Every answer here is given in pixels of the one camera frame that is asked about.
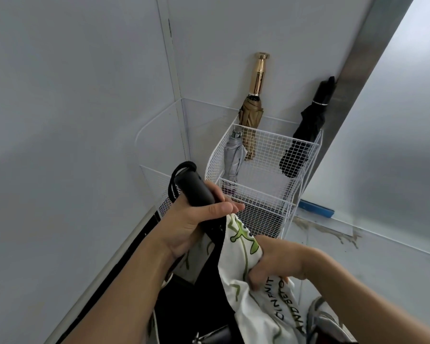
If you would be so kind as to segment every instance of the gold umbrella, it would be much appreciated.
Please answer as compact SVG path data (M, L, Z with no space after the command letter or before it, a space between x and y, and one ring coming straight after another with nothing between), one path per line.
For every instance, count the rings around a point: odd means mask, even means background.
M263 83L263 76L265 71L266 59L269 58L268 53L258 52L255 54L257 58L255 67L253 68L252 81L248 95L239 110L239 123L243 126L250 128L258 128L259 121L263 115L261 108L261 100L259 93L261 92L261 84ZM252 129L244 129L242 135L242 144L247 150L245 160L249 161L255 156L256 148L256 132Z

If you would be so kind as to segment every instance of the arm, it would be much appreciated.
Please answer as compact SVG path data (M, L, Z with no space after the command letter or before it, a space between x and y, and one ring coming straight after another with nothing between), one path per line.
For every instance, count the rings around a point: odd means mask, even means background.
M181 194L63 344L141 342L167 271L202 236L199 222L245 207L225 198L213 183L206 185L222 202L191 207Z
M430 343L430 328L377 295L338 262L315 248L256 237L263 258L249 278L258 287L268 275L309 279L361 343Z

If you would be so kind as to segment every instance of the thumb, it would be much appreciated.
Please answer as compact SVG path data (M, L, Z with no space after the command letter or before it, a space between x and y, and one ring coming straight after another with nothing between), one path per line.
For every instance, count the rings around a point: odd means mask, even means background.
M232 210L232 204L227 201L207 206L192 206L189 208L190 217L197 223L229 215L232 213Z
M266 263L261 259L248 273L248 279L253 290L257 290L263 285L269 276Z

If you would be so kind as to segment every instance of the person's right arm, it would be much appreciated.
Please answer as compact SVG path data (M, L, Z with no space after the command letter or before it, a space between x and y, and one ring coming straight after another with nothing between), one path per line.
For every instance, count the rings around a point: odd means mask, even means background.
M430 343L430 327L377 295L324 252L270 237L256 240L263 257L249 273L254 288L269 275L309 279L359 343Z

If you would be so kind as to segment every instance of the person's left hand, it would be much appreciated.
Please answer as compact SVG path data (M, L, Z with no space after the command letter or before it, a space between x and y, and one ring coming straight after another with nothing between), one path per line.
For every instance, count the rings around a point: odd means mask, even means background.
M236 203L224 196L220 187L214 183L205 181L205 184L221 201L220 203L200 207L190 206L185 195L181 193L147 237L168 249L172 261L186 253L202 237L203 232L197 228L200 222L235 214L245 208L244 204Z

